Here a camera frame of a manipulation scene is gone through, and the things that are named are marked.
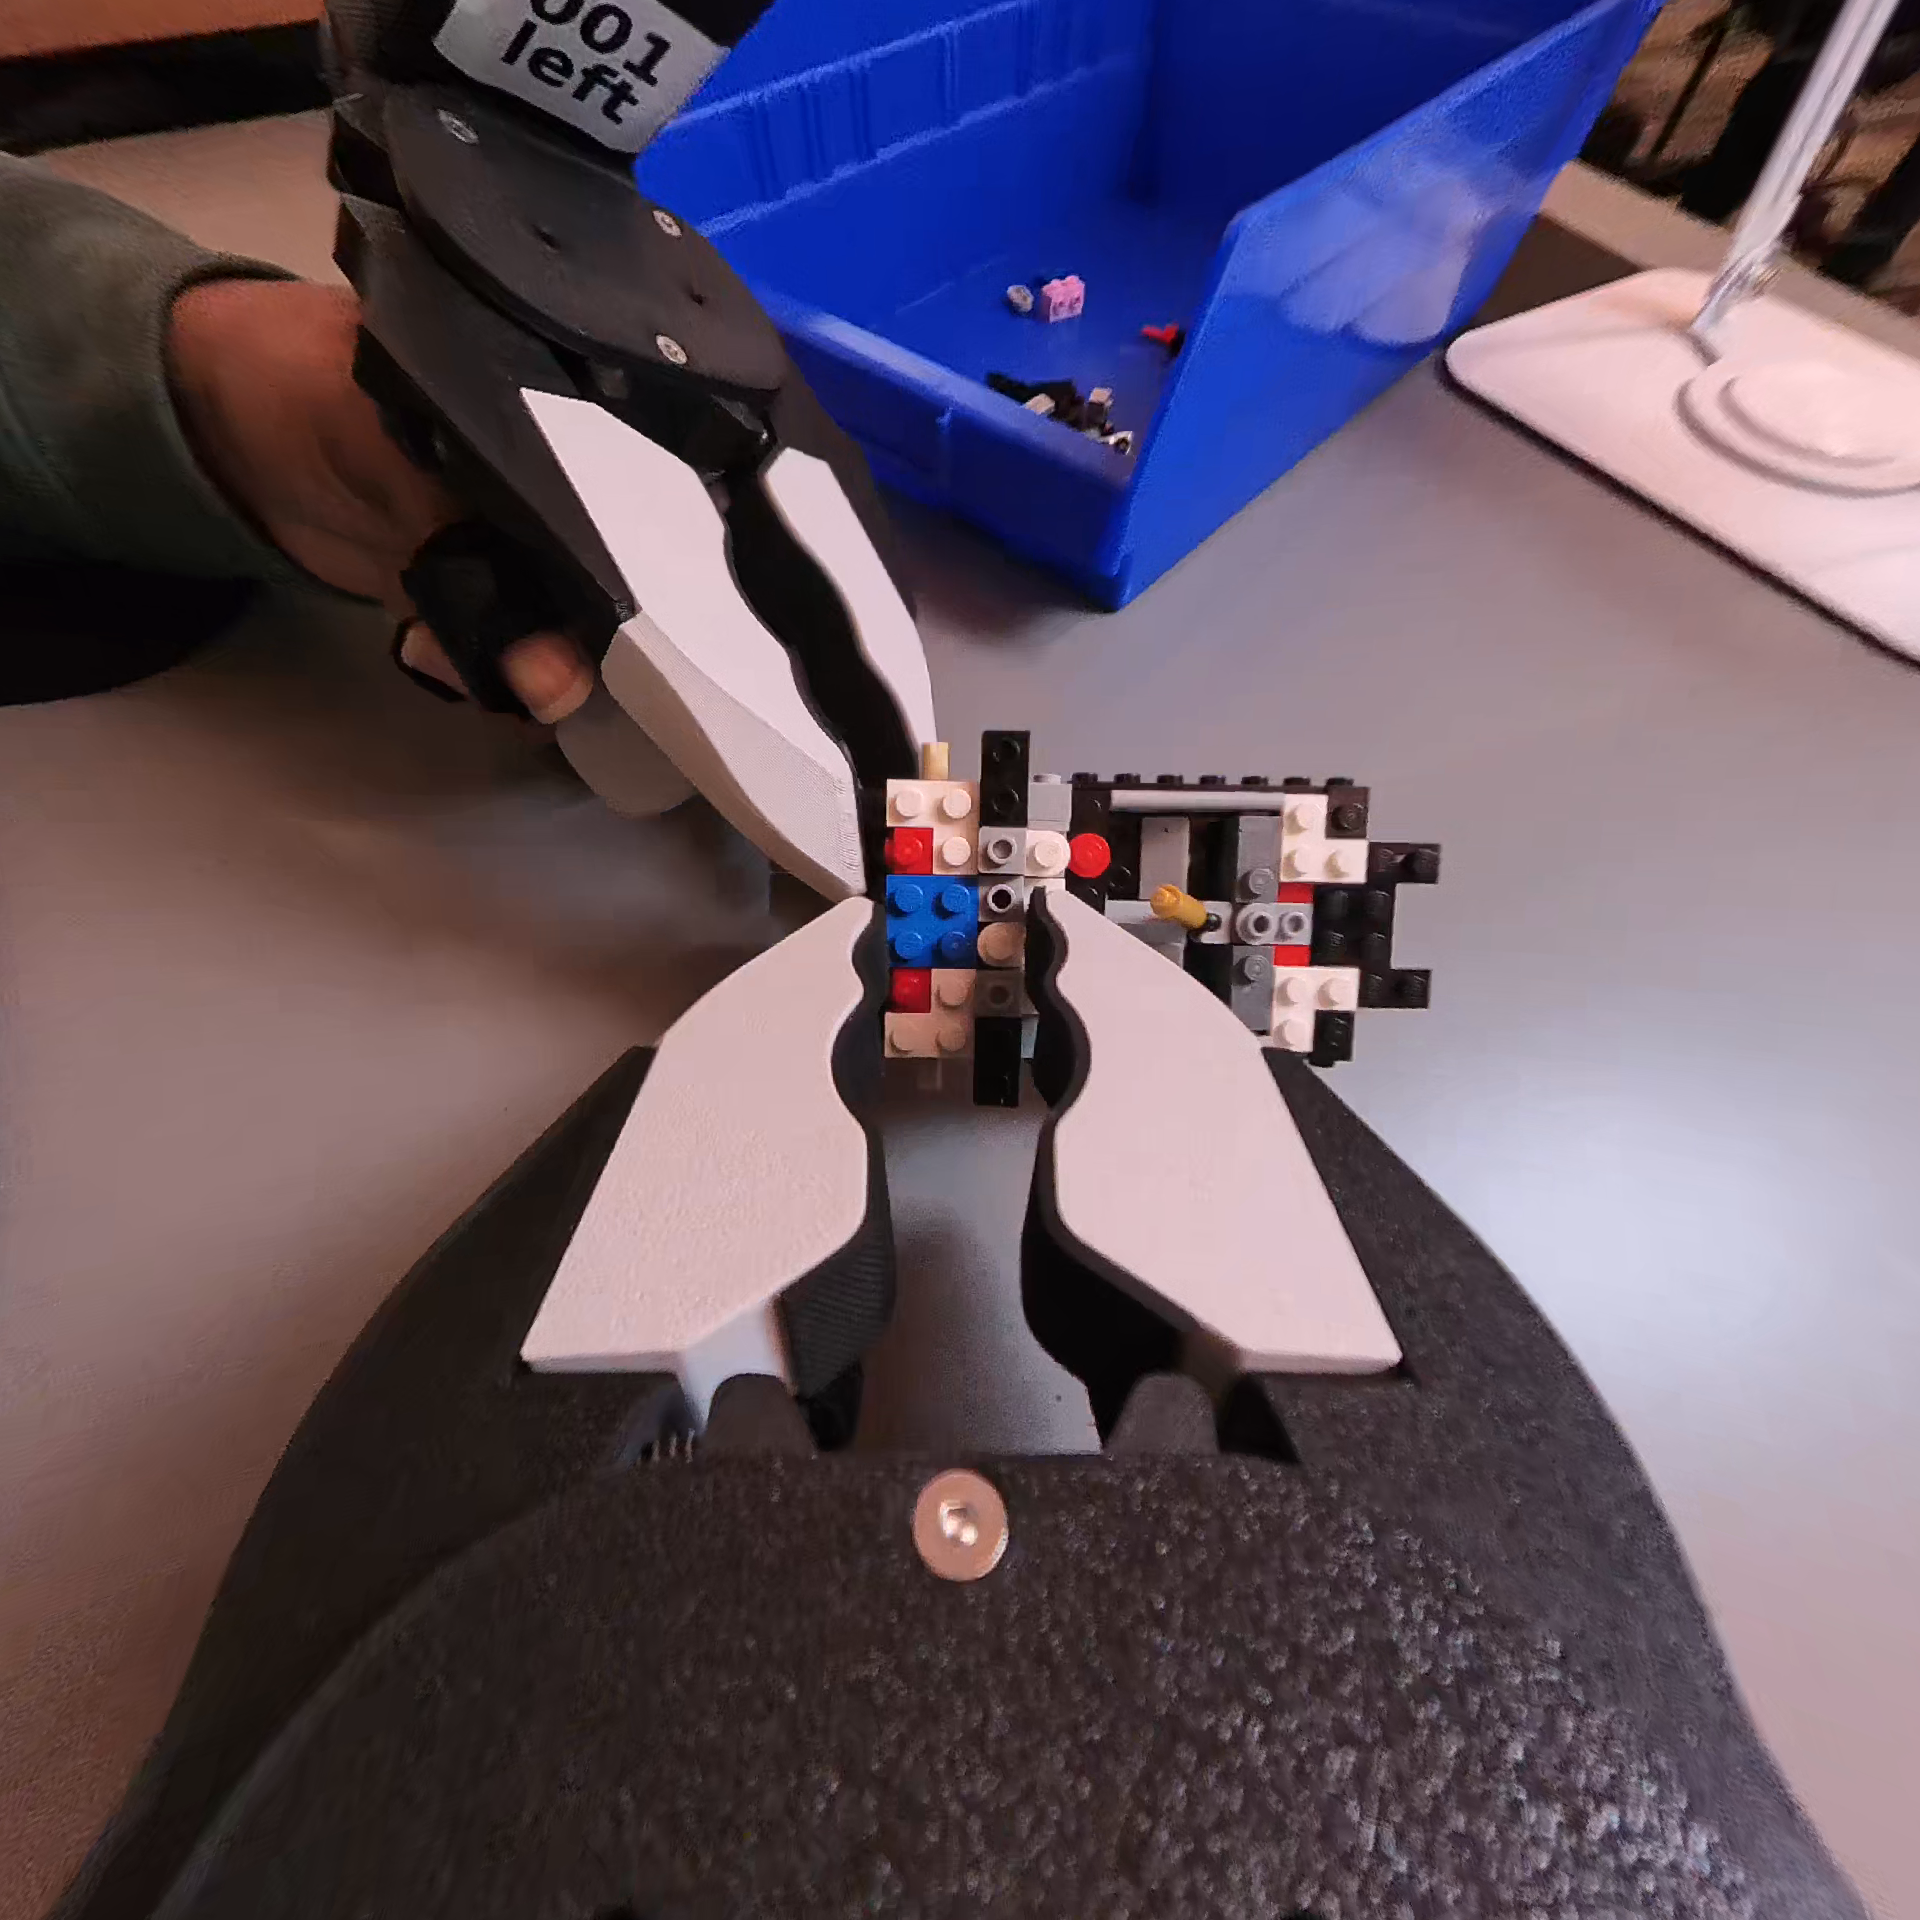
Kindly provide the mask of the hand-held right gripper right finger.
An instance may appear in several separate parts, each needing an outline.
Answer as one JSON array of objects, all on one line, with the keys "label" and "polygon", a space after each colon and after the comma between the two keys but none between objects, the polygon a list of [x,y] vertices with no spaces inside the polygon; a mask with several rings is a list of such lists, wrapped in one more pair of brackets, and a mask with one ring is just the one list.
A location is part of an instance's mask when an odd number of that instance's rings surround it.
[{"label": "hand-held right gripper right finger", "polygon": [[1066,887],[1027,914],[1044,1236],[1198,1376],[1382,1376],[1403,1345],[1243,1020]]}]

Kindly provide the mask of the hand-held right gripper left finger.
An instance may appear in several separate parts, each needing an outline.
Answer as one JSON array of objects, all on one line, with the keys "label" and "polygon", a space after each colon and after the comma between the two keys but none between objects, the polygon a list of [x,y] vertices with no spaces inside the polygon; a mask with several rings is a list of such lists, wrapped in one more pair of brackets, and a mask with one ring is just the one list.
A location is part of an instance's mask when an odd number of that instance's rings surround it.
[{"label": "hand-held right gripper left finger", "polygon": [[853,897],[714,983],[660,1037],[526,1331],[542,1373],[737,1376],[819,1396],[886,1326],[878,1139],[885,917]]}]

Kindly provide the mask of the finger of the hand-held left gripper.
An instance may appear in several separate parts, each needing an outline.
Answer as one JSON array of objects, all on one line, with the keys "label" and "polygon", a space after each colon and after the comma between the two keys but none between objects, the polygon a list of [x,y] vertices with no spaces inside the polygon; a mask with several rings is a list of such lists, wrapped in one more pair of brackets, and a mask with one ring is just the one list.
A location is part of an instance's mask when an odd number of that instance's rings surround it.
[{"label": "finger of the hand-held left gripper", "polygon": [[807,668],[809,690],[842,729],[865,784],[919,775],[938,718],[925,641],[899,582],[824,458],[787,446],[761,485],[783,534],[824,582],[829,654]]},{"label": "finger of the hand-held left gripper", "polygon": [[744,595],[699,471],[586,397],[522,402],[636,603],[601,661],[613,701],[783,871],[863,897],[853,762]]}]

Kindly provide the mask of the lego pieces pile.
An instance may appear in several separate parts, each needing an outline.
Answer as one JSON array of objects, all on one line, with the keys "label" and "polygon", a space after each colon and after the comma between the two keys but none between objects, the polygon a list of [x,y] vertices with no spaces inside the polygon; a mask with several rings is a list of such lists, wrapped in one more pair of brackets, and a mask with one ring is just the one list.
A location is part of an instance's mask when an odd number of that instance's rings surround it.
[{"label": "lego pieces pile", "polygon": [[[1078,271],[1047,271],[1011,282],[1002,289],[1002,308],[1015,324],[1065,326],[1086,315],[1089,283]],[[1183,319],[1143,321],[1133,342],[1146,348],[1159,368],[1171,368],[1189,345],[1189,324]],[[993,368],[982,376],[988,390],[1041,420],[1053,420],[1075,436],[1089,439],[1120,460],[1133,460],[1140,449],[1140,432],[1116,417],[1116,387],[1110,382],[1082,382],[1068,371],[1030,376]]]}]

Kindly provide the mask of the lego car model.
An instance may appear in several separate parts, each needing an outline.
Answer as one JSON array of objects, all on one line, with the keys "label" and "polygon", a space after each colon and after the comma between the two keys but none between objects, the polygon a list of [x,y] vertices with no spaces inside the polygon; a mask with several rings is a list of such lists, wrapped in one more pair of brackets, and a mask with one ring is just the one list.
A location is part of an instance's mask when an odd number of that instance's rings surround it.
[{"label": "lego car model", "polygon": [[1353,1057],[1364,1009],[1426,1009],[1431,971],[1397,955],[1405,889],[1441,882],[1435,842],[1380,838],[1356,780],[1042,771],[1032,736],[987,729],[979,773],[949,747],[878,802],[883,1050],[973,1101],[1015,1108],[1041,1045],[1027,985],[1035,893],[1060,886],[1315,1067]]}]

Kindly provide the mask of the blue plastic bin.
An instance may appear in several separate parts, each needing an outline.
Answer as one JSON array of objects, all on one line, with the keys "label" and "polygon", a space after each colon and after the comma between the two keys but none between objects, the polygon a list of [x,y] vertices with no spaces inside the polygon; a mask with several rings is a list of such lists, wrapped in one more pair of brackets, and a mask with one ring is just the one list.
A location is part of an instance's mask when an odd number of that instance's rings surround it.
[{"label": "blue plastic bin", "polygon": [[[1488,295],[1659,3],[776,3],[636,162],[877,478],[1116,610]],[[1023,326],[1011,282],[1081,273]],[[1172,366],[1140,324],[1189,324]],[[1110,382],[1133,460],[991,370]]]}]

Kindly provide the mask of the white book stand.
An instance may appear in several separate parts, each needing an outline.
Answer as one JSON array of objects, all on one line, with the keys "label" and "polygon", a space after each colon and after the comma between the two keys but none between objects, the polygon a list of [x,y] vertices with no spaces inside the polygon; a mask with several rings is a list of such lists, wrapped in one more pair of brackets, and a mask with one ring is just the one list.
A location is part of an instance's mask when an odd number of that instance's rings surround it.
[{"label": "white book stand", "polygon": [[1479,326],[1466,393],[1918,660],[1918,370],[1765,292],[1812,164],[1894,14],[1848,2],[1714,277],[1650,269]]}]

